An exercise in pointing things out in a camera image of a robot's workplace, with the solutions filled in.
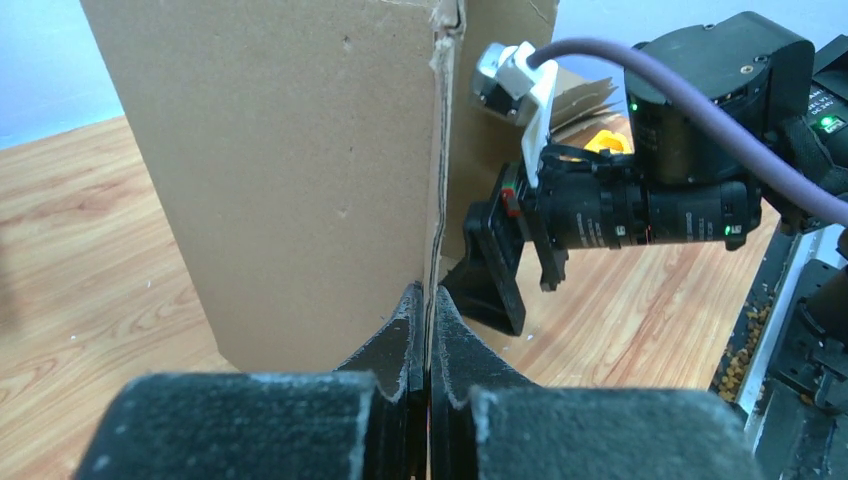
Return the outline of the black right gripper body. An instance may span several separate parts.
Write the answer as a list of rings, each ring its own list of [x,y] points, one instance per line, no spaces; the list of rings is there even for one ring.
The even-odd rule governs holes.
[[[573,146],[543,148],[538,167],[531,186],[523,163],[506,165],[500,202],[533,243],[545,291],[564,280],[573,250],[721,242],[735,251],[761,221],[761,189],[745,175],[666,185],[632,154]]]

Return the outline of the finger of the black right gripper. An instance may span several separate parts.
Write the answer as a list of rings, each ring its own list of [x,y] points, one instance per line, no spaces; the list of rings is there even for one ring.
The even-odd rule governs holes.
[[[441,281],[459,313],[500,333],[519,336],[526,309],[516,275],[525,244],[499,200],[474,202],[463,224],[465,254]]]

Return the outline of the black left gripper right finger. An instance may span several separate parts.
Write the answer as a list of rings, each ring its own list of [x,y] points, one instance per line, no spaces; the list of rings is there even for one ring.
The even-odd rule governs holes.
[[[431,320],[435,479],[759,479],[737,415],[701,390],[553,388],[513,369],[444,289]]]

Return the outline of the brown cardboard box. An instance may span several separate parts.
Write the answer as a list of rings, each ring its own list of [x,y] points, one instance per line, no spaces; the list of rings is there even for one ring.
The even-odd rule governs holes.
[[[548,43],[554,1],[86,1],[199,295],[242,371],[323,371],[461,223],[521,132],[472,102],[493,42]]]

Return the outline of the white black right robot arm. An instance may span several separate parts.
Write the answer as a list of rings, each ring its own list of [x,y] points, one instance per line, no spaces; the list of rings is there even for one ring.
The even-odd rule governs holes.
[[[633,146],[591,150],[552,132],[560,57],[620,65]],[[626,47],[572,38],[489,45],[471,80],[481,106],[523,128],[521,157],[473,203],[465,253],[443,284],[458,311],[522,332],[526,244],[552,291],[578,249],[721,242],[741,248],[761,205],[807,233],[847,221],[847,40],[822,49],[751,11]]]

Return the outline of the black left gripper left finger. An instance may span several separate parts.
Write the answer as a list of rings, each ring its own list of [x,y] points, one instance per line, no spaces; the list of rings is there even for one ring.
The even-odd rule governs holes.
[[[420,479],[422,288],[336,369],[158,373],[112,400],[78,479]]]

